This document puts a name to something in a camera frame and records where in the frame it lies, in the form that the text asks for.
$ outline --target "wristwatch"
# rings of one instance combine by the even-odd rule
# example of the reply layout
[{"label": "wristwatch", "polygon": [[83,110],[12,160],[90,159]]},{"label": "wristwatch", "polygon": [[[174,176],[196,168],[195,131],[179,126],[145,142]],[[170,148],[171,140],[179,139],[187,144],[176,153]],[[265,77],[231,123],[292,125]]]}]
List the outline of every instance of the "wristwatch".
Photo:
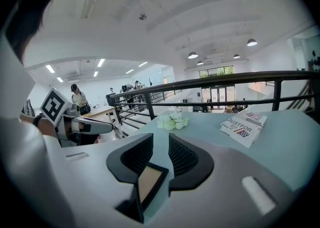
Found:
[{"label": "wristwatch", "polygon": [[42,116],[38,115],[37,117],[34,118],[32,124],[35,125],[36,127],[38,127],[38,123],[41,118],[42,118]]}]

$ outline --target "desk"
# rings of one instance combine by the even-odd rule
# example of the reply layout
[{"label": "desk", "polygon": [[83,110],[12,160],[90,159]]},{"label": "desk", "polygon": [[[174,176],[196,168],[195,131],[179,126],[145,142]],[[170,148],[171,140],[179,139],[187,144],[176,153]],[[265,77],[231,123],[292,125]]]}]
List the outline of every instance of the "desk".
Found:
[{"label": "desk", "polygon": [[115,124],[117,125],[117,129],[120,131],[120,135],[124,137],[124,133],[122,132],[121,125],[116,114],[116,108],[113,106],[105,105],[97,109],[92,109],[89,113],[82,115],[82,117],[94,119],[98,116],[107,115],[109,117],[110,123],[113,123],[110,113],[112,113],[115,119]]},{"label": "desk", "polygon": [[182,112],[183,118],[189,118],[187,127],[183,129],[160,129],[157,127],[158,118],[140,128],[136,134],[154,134],[150,162],[169,169],[167,178],[145,214],[152,216],[169,197],[169,181],[174,178],[173,165],[168,155],[169,133],[239,150],[276,174],[291,190],[305,186],[319,162],[320,125],[294,109],[261,114],[267,116],[265,127],[249,149],[219,130],[220,123],[234,116],[234,113]]}]

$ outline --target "newspaper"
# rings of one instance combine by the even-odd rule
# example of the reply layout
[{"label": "newspaper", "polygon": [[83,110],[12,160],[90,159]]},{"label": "newspaper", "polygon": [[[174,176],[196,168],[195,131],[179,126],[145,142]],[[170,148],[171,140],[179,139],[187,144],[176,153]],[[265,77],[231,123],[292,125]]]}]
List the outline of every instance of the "newspaper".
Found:
[{"label": "newspaper", "polygon": [[249,148],[259,136],[267,116],[244,109],[221,123],[220,131]]}]

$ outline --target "wooden desk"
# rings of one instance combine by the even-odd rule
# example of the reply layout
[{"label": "wooden desk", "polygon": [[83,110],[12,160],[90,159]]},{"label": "wooden desk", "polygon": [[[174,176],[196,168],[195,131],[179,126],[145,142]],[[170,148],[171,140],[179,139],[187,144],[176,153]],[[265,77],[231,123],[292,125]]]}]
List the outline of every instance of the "wooden desk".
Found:
[{"label": "wooden desk", "polygon": [[[110,113],[113,114],[113,117],[115,119],[115,124],[112,122],[112,118],[111,118]],[[102,116],[102,115],[107,115],[109,117],[110,123],[114,124],[114,126],[117,125],[116,128],[120,131],[120,135],[122,137],[125,136],[124,133],[122,132],[121,125],[120,125],[118,116],[116,114],[116,108],[113,106],[105,105],[105,106],[102,106],[97,109],[92,109],[89,113],[82,115],[82,117],[94,119],[94,118],[96,118],[98,116]]]}]

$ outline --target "metal railing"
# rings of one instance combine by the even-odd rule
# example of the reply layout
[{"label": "metal railing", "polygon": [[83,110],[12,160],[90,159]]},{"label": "metal railing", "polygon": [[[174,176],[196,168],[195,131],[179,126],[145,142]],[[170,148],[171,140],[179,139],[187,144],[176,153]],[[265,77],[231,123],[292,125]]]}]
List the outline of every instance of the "metal railing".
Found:
[{"label": "metal railing", "polygon": [[274,87],[275,86],[275,82],[274,81],[256,82],[255,84],[262,84],[264,86],[270,86],[270,87]]},{"label": "metal railing", "polygon": [[[310,90],[310,81],[308,80],[304,87],[301,89],[300,93],[298,94],[298,96],[306,96],[308,94],[311,93],[311,90]],[[292,101],[292,103],[286,108],[287,110],[289,109],[300,109],[301,106],[305,103],[306,100],[310,100],[310,99],[299,99],[299,100],[295,100],[295,101]]]},{"label": "metal railing", "polygon": [[[282,81],[292,80],[310,80],[310,89],[308,94],[281,97],[281,86]],[[204,88],[212,86],[225,86],[230,84],[243,84],[243,83],[260,83],[260,82],[274,82],[274,94],[273,98],[261,99],[261,100],[241,100],[241,101],[224,101],[224,102],[160,102],[166,99],[164,92],[172,92],[176,94],[177,91],[192,88]],[[124,100],[114,102],[115,98],[124,97]],[[140,99],[133,102],[128,102],[128,99]],[[113,106],[116,108],[116,113],[119,115],[121,123],[125,123],[136,129],[138,126],[132,125],[123,120],[131,120],[140,124],[146,124],[146,122],[138,121],[132,118],[133,115],[147,116],[153,120],[156,115],[154,113],[154,106],[168,106],[168,107],[209,107],[209,106],[242,106],[242,105],[261,105],[261,104],[272,104],[272,111],[278,111],[281,102],[298,101],[303,99],[314,98],[314,110],[312,116],[317,122],[319,122],[320,116],[320,73],[311,71],[260,71],[260,72],[246,72],[236,73],[228,75],[220,75],[214,77],[205,77],[199,79],[183,80],[173,82],[164,85],[158,85],[153,87],[145,87],[138,90],[124,92],[120,94],[111,95],[110,98],[113,101]],[[143,110],[147,109],[147,113],[134,112],[132,111],[136,107],[144,107]],[[122,113],[129,113],[127,116],[120,115]]]}]

